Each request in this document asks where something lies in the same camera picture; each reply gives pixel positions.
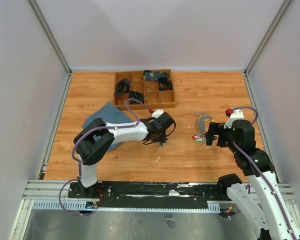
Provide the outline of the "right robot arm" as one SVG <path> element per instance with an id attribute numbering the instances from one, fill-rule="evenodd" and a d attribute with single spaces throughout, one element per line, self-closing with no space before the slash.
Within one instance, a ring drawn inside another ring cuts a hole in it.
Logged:
<path id="1" fill-rule="evenodd" d="M 259 240 L 300 240 L 300 229 L 291 217 L 279 190 L 274 166 L 268 154 L 256 147 L 255 129 L 245 119 L 232 123 L 210 122 L 206 144 L 229 148 L 237 166 L 249 179 L 259 200 L 256 203 L 240 178 L 232 173 L 217 181 L 216 193 L 222 200 L 232 200 L 253 226 Z"/>

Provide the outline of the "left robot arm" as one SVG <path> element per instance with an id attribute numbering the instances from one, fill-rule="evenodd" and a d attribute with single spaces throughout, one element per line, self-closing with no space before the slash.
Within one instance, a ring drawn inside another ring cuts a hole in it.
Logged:
<path id="1" fill-rule="evenodd" d="M 141 141 L 144 145 L 165 145 L 175 120 L 165 111 L 155 111 L 149 118 L 137 118 L 129 123 L 109 123 L 101 118 L 93 120 L 73 140 L 71 157 L 78 164 L 78 175 L 71 185 L 70 198 L 92 199 L 98 193 L 97 166 L 109 148 L 117 143 Z"/>

